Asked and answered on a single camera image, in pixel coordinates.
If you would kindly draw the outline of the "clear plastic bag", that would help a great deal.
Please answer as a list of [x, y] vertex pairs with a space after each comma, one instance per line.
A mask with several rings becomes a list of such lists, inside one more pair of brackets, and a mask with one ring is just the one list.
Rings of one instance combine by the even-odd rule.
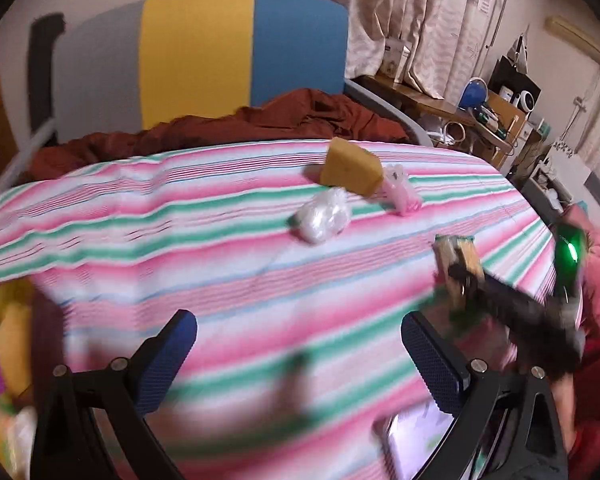
[[350, 222], [351, 208], [344, 188], [326, 188], [294, 214], [294, 226], [299, 236], [313, 245], [337, 236]]

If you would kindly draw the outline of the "dark red blanket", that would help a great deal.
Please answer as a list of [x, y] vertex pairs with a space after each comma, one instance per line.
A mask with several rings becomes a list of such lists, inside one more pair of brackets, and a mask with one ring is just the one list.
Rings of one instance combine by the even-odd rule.
[[411, 127], [383, 118], [344, 94], [298, 89], [260, 107], [241, 107], [219, 118], [186, 115], [138, 133], [94, 132], [41, 148], [24, 173], [27, 181], [52, 180], [98, 162], [149, 156], [186, 148], [277, 141], [346, 140], [414, 144]]

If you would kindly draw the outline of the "yellow sponge block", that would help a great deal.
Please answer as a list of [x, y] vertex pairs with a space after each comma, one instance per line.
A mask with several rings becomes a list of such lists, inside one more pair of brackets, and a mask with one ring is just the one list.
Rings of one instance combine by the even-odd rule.
[[320, 172], [321, 185], [368, 197], [380, 188], [382, 180], [384, 172], [375, 154], [347, 140], [330, 140]]

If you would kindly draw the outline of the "grey yellow blue headboard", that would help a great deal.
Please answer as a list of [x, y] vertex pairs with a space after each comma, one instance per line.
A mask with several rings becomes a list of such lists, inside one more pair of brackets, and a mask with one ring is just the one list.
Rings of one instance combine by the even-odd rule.
[[217, 118], [289, 91], [340, 93], [348, 12], [330, 0], [140, 0], [64, 32], [52, 57], [61, 142]]

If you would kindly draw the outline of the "wooden bedside desk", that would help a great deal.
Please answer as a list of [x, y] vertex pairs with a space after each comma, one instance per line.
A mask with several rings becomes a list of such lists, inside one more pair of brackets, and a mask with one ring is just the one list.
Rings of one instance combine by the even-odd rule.
[[471, 112], [462, 110], [451, 102], [426, 96], [404, 84], [395, 84], [385, 75], [361, 76], [355, 81], [402, 110], [426, 130], [432, 131], [437, 125], [451, 125], [452, 135], [457, 140], [463, 138], [460, 145], [454, 146], [456, 150], [474, 154], [490, 162], [501, 174], [508, 173], [517, 150], [522, 148], [526, 114], [492, 91], [488, 92], [486, 105], [495, 114], [498, 128], [504, 131], [504, 139], [486, 125], [480, 124]]

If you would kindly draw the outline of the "pink green striped bedsheet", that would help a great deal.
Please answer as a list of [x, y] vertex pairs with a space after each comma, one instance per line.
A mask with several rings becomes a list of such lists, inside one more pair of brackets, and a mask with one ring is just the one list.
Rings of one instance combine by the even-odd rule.
[[481, 159], [374, 143], [419, 195], [400, 216], [360, 196], [321, 245], [292, 232], [320, 190], [324, 141], [246, 143], [96, 164], [0, 196], [0, 283], [27, 276], [64, 311], [74, 370], [132, 353], [172, 314], [198, 338], [149, 426], [189, 479], [383, 479], [374, 426], [425, 399], [401, 340], [424, 310], [492, 365], [496, 325], [450, 319], [432, 249], [474, 239], [486, 268], [533, 296], [553, 237]]

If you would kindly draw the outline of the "white bed rail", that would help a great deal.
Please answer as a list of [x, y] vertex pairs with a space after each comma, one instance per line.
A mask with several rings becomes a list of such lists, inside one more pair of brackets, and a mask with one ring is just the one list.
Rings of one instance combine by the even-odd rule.
[[28, 169], [34, 155], [50, 140], [55, 130], [55, 119], [50, 118], [35, 131], [27, 146], [18, 152], [0, 175], [0, 195], [16, 184]]

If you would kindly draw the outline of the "smartphone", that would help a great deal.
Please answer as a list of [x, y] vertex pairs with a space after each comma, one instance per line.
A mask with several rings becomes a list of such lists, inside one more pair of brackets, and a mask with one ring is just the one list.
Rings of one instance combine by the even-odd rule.
[[378, 420], [375, 430], [390, 479], [414, 479], [434, 452], [454, 417], [429, 399]]

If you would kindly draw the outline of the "black rolled mat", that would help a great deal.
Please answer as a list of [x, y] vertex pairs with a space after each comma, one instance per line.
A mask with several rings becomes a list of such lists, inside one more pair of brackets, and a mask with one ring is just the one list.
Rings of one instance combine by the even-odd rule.
[[30, 26], [27, 90], [32, 132], [53, 117], [53, 52], [55, 42], [65, 30], [65, 15], [58, 12], [43, 15]]

